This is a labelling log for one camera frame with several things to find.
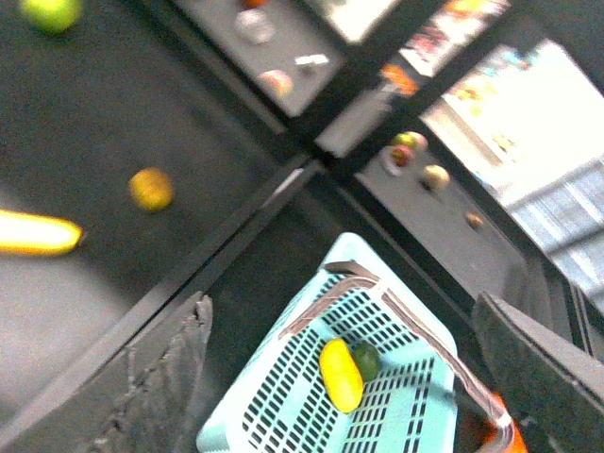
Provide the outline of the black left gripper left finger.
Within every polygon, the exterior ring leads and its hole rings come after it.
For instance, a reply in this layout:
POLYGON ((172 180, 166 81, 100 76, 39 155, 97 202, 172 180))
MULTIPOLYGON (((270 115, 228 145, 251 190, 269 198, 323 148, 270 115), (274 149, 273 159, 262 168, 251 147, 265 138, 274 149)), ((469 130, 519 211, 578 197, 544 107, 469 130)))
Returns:
POLYGON ((212 318, 194 294, 2 451, 193 452, 212 318))

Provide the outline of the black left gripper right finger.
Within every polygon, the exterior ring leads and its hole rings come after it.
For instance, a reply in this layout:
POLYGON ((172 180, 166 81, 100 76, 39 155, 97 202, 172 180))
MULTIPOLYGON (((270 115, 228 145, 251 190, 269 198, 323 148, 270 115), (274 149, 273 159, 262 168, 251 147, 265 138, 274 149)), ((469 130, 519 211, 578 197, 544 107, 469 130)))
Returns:
POLYGON ((482 293, 472 311, 482 357, 516 422, 557 452, 603 450, 603 363, 508 302, 482 293))

